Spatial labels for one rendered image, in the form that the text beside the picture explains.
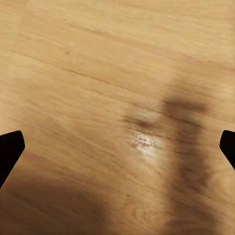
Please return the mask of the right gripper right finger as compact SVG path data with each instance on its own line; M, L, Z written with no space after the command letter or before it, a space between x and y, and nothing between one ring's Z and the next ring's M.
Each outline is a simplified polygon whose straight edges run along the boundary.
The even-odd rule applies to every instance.
M235 170L235 132L224 130L219 147Z

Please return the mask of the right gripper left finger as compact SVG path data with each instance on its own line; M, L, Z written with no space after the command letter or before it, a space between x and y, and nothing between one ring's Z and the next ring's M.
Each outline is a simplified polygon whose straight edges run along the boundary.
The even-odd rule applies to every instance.
M25 149L20 130L0 136L0 188Z

